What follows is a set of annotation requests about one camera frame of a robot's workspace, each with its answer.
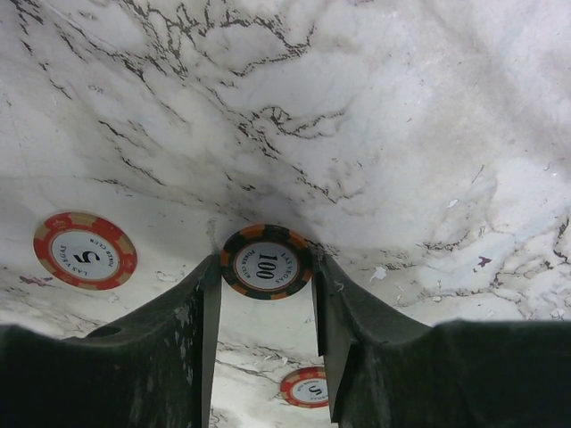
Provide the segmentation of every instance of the white chip center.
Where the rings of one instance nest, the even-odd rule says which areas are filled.
[[[289,285],[297,276],[295,255],[279,243],[253,243],[236,256],[235,270],[240,279],[258,289],[276,290]]]
[[[327,381],[321,378],[299,381],[292,388],[292,395],[303,403],[323,403],[329,398]]]
[[[52,256],[63,270],[90,281],[112,276],[119,265],[119,254],[99,235],[79,230],[63,232],[52,241]]]

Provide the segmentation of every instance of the casino chip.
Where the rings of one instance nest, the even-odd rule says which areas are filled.
[[[242,229],[226,241],[220,259],[226,282],[253,299],[284,299],[311,278],[311,251],[305,238],[281,226]]]
[[[324,367],[307,367],[287,375],[280,385],[282,398],[297,407],[318,408],[329,404]]]
[[[135,271],[137,254],[121,229],[83,212],[48,218],[34,236],[34,252],[50,274],[87,290],[110,290]]]

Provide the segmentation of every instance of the black poker chip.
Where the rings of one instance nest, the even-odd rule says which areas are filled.
[[[307,241],[286,227],[242,229],[226,241],[220,259],[226,282],[252,299],[284,299],[299,292],[311,278]]]

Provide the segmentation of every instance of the red poker chip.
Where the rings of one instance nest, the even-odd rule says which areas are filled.
[[[282,398],[292,406],[326,407],[329,404],[324,367],[306,367],[287,375],[280,385]]]
[[[34,235],[34,252],[50,274],[87,290],[119,287],[137,267],[135,247],[123,231],[84,212],[44,221]]]

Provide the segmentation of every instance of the orange stripe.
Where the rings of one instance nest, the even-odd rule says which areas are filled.
[[[261,237],[263,237],[263,232],[264,232],[265,228],[266,228],[266,225],[249,226],[249,227],[242,229],[239,232],[239,234],[246,239],[261,238]]]

